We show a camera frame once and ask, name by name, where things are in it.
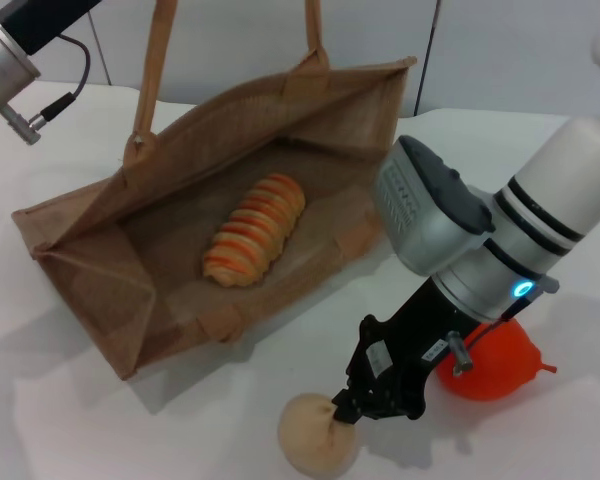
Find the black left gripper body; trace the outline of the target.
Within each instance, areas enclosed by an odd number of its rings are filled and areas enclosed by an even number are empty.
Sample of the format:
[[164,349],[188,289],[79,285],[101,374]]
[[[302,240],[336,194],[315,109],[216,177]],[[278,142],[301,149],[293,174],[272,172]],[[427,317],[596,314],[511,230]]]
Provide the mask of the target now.
[[0,9],[0,25],[33,55],[100,3],[100,0],[10,1]]

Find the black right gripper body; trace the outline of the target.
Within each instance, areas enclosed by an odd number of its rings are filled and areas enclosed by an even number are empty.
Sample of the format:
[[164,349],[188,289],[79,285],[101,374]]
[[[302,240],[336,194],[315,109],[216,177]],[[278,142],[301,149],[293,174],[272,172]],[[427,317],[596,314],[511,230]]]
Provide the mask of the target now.
[[427,379],[450,353],[448,335],[455,333],[464,340],[479,325],[447,300],[431,279],[388,320],[365,316],[346,369],[346,388],[354,394],[355,404],[366,406],[363,417],[420,418],[426,409]]

